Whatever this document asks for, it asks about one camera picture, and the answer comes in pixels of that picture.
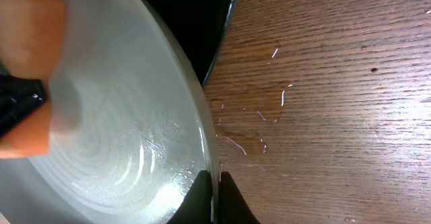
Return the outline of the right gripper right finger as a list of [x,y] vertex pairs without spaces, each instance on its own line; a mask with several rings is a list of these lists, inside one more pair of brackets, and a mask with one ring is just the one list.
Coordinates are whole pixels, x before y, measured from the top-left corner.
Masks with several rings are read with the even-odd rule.
[[219,187],[219,223],[260,224],[229,172],[221,173]]

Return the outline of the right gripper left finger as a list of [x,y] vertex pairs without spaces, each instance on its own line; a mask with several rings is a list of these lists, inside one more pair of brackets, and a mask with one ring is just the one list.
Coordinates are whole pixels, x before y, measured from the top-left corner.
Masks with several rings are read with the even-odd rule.
[[212,197],[211,174],[202,170],[167,224],[211,224]]

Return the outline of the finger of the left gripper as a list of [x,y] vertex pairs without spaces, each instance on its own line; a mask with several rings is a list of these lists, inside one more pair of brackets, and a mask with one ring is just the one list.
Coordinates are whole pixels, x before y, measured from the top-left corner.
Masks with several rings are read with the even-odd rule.
[[39,79],[1,75],[1,136],[3,137],[46,101]]

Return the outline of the green and yellow sponge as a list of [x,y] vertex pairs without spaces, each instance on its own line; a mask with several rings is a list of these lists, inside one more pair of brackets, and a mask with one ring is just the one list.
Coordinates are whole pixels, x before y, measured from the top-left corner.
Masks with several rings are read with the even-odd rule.
[[[1,0],[1,64],[11,75],[47,85],[63,46],[63,0]],[[1,158],[48,153],[51,103],[44,103],[1,137]]]

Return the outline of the pale blue plate front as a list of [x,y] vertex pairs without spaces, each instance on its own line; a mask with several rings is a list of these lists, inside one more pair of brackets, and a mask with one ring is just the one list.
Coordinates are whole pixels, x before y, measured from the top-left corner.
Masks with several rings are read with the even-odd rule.
[[197,76],[146,0],[64,0],[46,155],[1,162],[10,223],[165,223],[199,172],[219,180]]

